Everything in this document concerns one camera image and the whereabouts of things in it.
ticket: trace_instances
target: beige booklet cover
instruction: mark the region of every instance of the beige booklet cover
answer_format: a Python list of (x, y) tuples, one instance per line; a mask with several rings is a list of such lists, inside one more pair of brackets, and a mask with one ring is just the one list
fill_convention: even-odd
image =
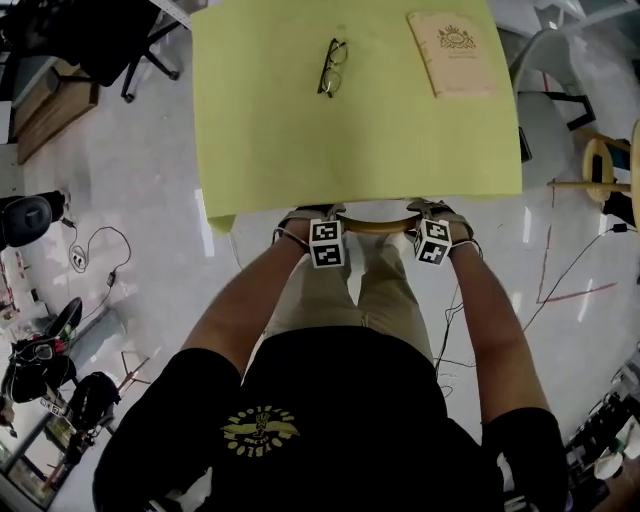
[(489, 96), (495, 91), (484, 39), (470, 18), (415, 12), (408, 19), (438, 98)]

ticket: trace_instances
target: eyeglasses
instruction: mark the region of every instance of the eyeglasses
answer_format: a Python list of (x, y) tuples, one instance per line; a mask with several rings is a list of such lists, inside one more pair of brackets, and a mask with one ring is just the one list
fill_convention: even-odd
[(340, 89), (340, 83), (342, 77), (333, 66), (339, 66), (344, 64), (349, 56), (346, 42), (339, 42), (337, 39), (332, 39), (329, 45), (329, 51), (327, 57), (324, 59), (324, 67), (322, 68), (322, 75), (320, 76), (320, 85), (318, 86), (318, 94), (323, 92), (327, 93), (329, 98), (333, 98), (333, 95), (338, 89)]

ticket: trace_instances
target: yellow logo print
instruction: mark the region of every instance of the yellow logo print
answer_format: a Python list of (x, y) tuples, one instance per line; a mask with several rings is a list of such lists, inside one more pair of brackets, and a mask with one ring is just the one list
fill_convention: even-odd
[(291, 436), (300, 435), (291, 423), (294, 420), (289, 411), (259, 406), (231, 416), (231, 424), (222, 427), (222, 431), (229, 440), (227, 448), (235, 450), (237, 455), (262, 457), (273, 448), (280, 448)]

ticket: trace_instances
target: khaki pants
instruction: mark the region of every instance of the khaki pants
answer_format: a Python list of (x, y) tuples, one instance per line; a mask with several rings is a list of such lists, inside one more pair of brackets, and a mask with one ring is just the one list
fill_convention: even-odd
[(364, 326), (406, 341), (433, 362), (427, 328), (398, 250), (385, 245), (365, 258), (356, 306), (347, 288), (348, 259), (344, 267), (314, 269), (305, 256), (289, 277), (265, 338), (308, 327)]

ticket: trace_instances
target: white tile floor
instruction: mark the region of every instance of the white tile floor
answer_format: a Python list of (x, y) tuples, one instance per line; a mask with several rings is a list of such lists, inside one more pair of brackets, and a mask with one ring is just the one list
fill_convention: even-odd
[[(596, 29), (576, 34), (571, 45), (598, 128), (613, 137), (630, 137), (640, 118), (640, 86), (630, 64)], [(119, 98), (120, 82), (103, 89), (95, 110), (24, 167), (27, 193), (58, 187), (70, 191), (81, 243), (106, 224), (126, 233), (133, 257), (119, 271), (108, 304), (122, 317), (128, 340), (139, 352), (152, 355), (160, 349), (147, 368), (151, 378), (178, 350), (209, 301), (238, 272), (229, 238), (211, 238), (201, 226), (190, 48), (190, 35), (180, 31), (162, 51), (164, 58), (181, 63), (180, 81), (171, 82), (149, 69), (131, 105)], [(485, 259), (523, 323), (538, 307), (550, 226), (542, 297), (603, 229), (603, 222), (613, 223), (603, 221), (586, 194), (574, 191), (557, 192), (554, 198), (550, 189), (541, 188), (500, 201), (449, 198), (448, 202), (472, 221)], [(363, 219), (388, 220), (402, 216), (403, 203), (358, 204), (349, 211)], [(237, 219), (234, 237), (242, 265), (268, 246), (271, 230), (283, 214), (256, 213)], [(71, 230), (55, 225), (28, 248), (26, 256), (38, 290), (53, 310), (62, 309), (70, 296), (80, 295), (90, 311), (102, 300), (107, 274), (126, 257), (126, 250), (117, 236), (105, 235), (92, 246), (88, 272), (77, 275), (69, 272), (66, 257), (72, 239)], [(355, 292), (361, 274), (355, 249), (353, 258)], [(443, 312), (455, 288), (453, 272), (449, 266), (440, 270), (418, 266), (410, 255), (405, 259), (436, 353), (444, 333)], [(606, 235), (563, 280), (554, 297), (615, 285), (548, 304), (527, 331), (538, 373), (565, 436), (607, 391), (614, 372), (638, 342), (638, 271), (637, 235)], [(462, 314), (451, 329), (446, 357), (473, 361)], [(447, 399), (450, 415), (479, 436), (474, 370), (443, 363), (441, 372), (441, 384), (454, 388)], [(126, 407), (120, 406), (118, 413), (122, 415)], [(96, 459), (88, 456), (83, 464), (95, 464)], [(74, 485), (72, 479), (67, 486)], [(61, 507), (62, 501), (54, 505)]]

